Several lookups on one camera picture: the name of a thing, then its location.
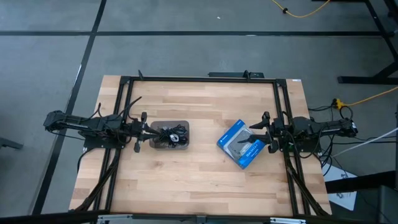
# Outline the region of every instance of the black cable bundle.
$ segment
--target black cable bundle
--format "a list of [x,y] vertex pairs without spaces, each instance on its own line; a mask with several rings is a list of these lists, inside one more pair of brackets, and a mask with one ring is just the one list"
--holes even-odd
[[[174,128],[164,127],[157,130],[160,132],[159,137],[154,138],[154,143],[164,143],[168,144],[169,147],[183,146],[188,142],[187,129],[181,124]],[[178,141],[173,141],[172,137],[178,137]]]

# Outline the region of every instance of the black table leg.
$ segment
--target black table leg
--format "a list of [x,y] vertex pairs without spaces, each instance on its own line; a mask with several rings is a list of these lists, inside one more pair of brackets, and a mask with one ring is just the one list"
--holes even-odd
[[325,182],[328,194],[339,192],[353,192],[362,189],[374,189],[381,185],[395,187],[396,172],[394,170],[378,174],[352,177]]
[[0,138],[0,148],[1,147],[11,147],[14,149],[22,149],[24,145],[16,143],[14,141],[10,141],[8,139]]

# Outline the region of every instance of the blue box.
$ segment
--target blue box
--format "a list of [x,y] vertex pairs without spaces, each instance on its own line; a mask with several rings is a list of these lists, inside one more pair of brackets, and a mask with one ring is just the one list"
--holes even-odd
[[266,146],[260,140],[256,140],[254,143],[238,143],[247,139],[251,134],[253,132],[239,119],[217,142],[217,146],[242,169],[245,169]]

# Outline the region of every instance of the wooden table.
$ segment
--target wooden table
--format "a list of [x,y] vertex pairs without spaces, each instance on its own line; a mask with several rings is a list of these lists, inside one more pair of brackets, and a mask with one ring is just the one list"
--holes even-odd
[[[101,114],[113,112],[120,76],[104,76],[97,104]],[[300,80],[287,80],[294,116],[308,117]],[[111,212],[208,215],[291,216],[287,175],[281,152],[264,149],[244,170],[220,148],[217,140],[237,119],[258,123],[269,111],[276,117],[274,92],[265,83],[134,82],[130,111],[148,114],[147,122],[187,120],[190,145],[185,151],[156,151],[145,142],[123,150]],[[284,99],[280,90],[284,110]],[[79,206],[98,181],[104,149],[94,149],[81,162],[70,208]],[[302,159],[306,185],[323,209],[331,212],[319,162]],[[107,186],[100,208],[104,207]],[[301,213],[302,200],[296,188]]]

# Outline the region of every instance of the concrete floor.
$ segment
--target concrete floor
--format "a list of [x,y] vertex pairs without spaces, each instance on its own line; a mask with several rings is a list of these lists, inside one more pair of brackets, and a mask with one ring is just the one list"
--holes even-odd
[[[380,1],[372,2],[391,30],[394,23],[386,17],[386,7]],[[294,0],[280,3],[295,14],[305,14],[321,4]],[[91,30],[99,4],[100,0],[0,0],[0,30]],[[266,0],[114,0],[107,2],[99,30],[377,28],[365,5],[355,3],[333,2],[312,17],[295,19]],[[0,37],[0,136],[25,145],[20,151],[0,150],[0,217],[30,212],[54,138],[44,131],[42,122],[49,111],[65,108],[87,40]],[[391,62],[387,46],[378,37],[97,37],[73,113],[92,113],[103,75],[137,75],[138,69],[148,76],[264,72],[270,78],[302,79],[309,107],[329,104],[336,97],[349,103],[392,86],[340,85],[337,76],[370,76]],[[353,107],[358,137],[378,136],[393,129],[397,102],[395,92]],[[312,116],[319,121],[330,119],[329,111]],[[68,210],[82,145],[74,139],[65,140],[45,213]],[[334,152],[343,149],[346,146],[335,146]],[[392,170],[394,156],[393,144],[380,144],[364,146],[338,159],[346,170],[364,175]],[[357,199],[356,211],[368,218],[375,214],[361,199]],[[347,215],[336,206],[333,212]]]

